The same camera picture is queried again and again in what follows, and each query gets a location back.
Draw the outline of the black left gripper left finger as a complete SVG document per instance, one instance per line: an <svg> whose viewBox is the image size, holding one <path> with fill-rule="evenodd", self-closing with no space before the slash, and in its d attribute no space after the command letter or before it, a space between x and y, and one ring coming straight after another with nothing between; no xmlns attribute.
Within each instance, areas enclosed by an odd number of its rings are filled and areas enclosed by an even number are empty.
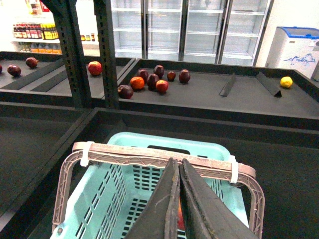
<svg viewBox="0 0 319 239"><path fill-rule="evenodd" d="M170 158L146 207L125 238L177 238L179 196L179 166L175 159Z"/></svg>

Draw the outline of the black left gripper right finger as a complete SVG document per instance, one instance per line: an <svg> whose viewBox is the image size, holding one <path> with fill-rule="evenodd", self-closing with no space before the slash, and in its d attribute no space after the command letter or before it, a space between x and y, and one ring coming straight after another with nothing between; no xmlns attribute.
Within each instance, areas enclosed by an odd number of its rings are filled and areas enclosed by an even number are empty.
<svg viewBox="0 0 319 239"><path fill-rule="evenodd" d="M183 159L179 166L181 211L188 239L256 239Z"/></svg>

